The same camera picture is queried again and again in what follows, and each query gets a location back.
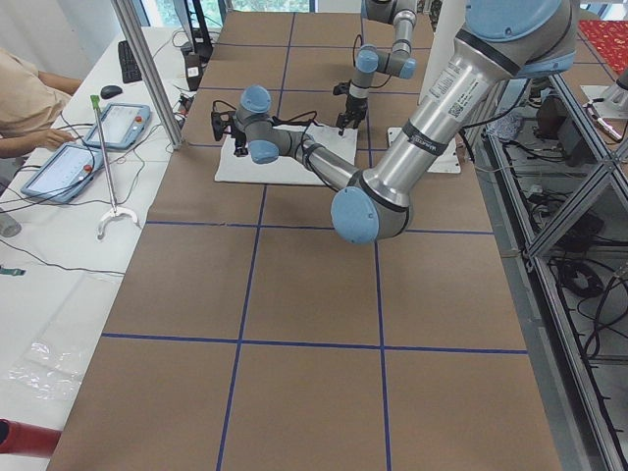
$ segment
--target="computer mouse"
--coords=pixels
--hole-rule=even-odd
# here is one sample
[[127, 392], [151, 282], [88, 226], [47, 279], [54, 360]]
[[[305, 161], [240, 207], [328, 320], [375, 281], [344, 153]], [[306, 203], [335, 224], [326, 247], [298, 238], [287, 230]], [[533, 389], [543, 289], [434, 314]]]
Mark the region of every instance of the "computer mouse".
[[100, 97], [103, 100], [108, 100], [109, 98], [113, 98], [116, 95], [122, 93], [122, 89], [117, 85], [105, 85], [100, 90]]

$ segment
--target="metal pole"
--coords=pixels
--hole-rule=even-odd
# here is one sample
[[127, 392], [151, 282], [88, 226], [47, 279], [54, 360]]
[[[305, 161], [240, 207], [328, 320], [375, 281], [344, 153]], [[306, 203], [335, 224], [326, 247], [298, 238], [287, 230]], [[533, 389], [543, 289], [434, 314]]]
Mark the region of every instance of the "metal pole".
[[111, 3], [116, 11], [125, 38], [131, 46], [133, 56], [135, 56], [135, 60], [139, 65], [142, 78], [153, 100], [155, 111], [161, 119], [161, 123], [164, 126], [164, 130], [166, 130], [166, 134], [173, 148], [178, 149], [181, 147], [183, 141], [181, 129], [179, 128], [177, 120], [175, 120], [175, 115], [168, 101], [168, 95], [157, 73], [155, 62], [148, 49], [148, 44], [142, 33], [139, 18], [137, 17], [137, 12], [133, 7], [132, 1], [111, 0]]

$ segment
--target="tablet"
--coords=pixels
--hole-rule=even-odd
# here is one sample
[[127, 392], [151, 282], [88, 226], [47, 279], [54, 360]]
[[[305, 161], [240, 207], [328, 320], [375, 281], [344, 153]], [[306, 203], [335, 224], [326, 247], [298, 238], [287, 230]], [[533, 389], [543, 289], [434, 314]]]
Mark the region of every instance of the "tablet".
[[102, 164], [99, 150], [66, 142], [26, 182], [21, 192], [46, 201], [67, 203], [93, 180]]
[[[143, 133], [150, 119], [150, 108], [146, 105], [109, 103], [100, 120], [105, 134], [105, 147], [112, 150], [126, 150]], [[84, 138], [85, 145], [100, 148], [98, 126], [93, 125]]]

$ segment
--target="black keyboard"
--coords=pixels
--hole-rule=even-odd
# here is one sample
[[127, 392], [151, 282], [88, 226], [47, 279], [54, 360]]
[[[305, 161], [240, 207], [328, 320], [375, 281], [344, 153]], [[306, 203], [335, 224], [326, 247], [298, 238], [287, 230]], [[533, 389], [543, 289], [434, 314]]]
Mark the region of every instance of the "black keyboard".
[[122, 82], [141, 81], [141, 71], [133, 57], [128, 41], [120, 41], [118, 43], [118, 58], [120, 59], [120, 69], [122, 70]]

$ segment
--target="red cup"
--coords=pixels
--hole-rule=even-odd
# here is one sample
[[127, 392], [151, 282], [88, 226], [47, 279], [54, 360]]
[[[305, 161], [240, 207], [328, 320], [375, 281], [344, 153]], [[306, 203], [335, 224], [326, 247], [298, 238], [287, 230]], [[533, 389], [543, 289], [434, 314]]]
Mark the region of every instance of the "red cup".
[[0, 419], [0, 453], [49, 458], [61, 431]]

